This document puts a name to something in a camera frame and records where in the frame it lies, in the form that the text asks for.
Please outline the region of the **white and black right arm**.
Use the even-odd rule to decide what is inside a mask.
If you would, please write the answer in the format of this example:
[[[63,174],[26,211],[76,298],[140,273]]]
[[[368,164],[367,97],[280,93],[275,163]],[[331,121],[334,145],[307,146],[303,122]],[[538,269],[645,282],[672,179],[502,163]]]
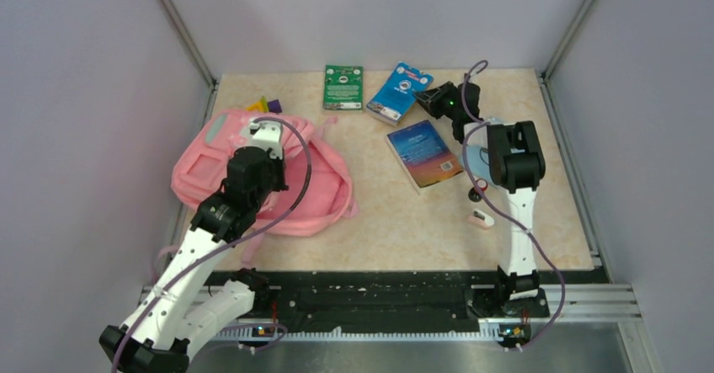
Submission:
[[[497,267],[493,303],[505,316],[515,316],[540,292],[536,255],[542,254],[542,247],[533,228],[536,195],[545,177],[546,161],[535,123],[481,118],[480,92],[474,83],[456,86],[447,82],[413,96],[435,119],[445,116],[451,120],[453,136],[462,144],[465,165],[471,150],[479,148],[488,155],[488,186],[501,191],[508,205],[506,211],[492,210],[511,224],[505,258]]]

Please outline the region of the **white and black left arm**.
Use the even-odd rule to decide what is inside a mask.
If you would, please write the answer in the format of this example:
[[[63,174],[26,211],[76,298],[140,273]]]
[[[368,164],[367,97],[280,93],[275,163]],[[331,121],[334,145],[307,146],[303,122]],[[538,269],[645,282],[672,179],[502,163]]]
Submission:
[[[235,151],[226,177],[199,204],[152,292],[123,323],[100,335],[113,372],[185,372],[230,319],[267,312],[268,291],[242,282],[228,284],[214,301],[188,310],[227,249],[255,223],[268,196],[286,188],[282,150],[249,146]]]

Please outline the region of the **pink student backpack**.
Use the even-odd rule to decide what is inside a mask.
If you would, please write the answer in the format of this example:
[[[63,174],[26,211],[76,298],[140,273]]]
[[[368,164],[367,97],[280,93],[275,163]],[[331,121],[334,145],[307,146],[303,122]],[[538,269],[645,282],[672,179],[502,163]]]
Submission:
[[[255,223],[255,233],[242,254],[248,267],[266,233],[310,237],[354,212],[353,181],[343,158],[322,139],[324,129],[299,116],[228,109],[197,135],[173,168],[171,187],[196,213],[226,177],[228,160],[245,145],[241,129],[250,120],[283,125],[285,182],[288,189],[271,193]]]

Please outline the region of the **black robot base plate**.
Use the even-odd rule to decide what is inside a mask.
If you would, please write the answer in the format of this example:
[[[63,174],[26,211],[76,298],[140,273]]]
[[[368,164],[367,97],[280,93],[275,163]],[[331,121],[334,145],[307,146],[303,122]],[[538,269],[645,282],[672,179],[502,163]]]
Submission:
[[[289,333],[475,333],[482,319],[548,318],[544,293],[507,302],[497,275],[482,271],[260,272],[247,318]]]

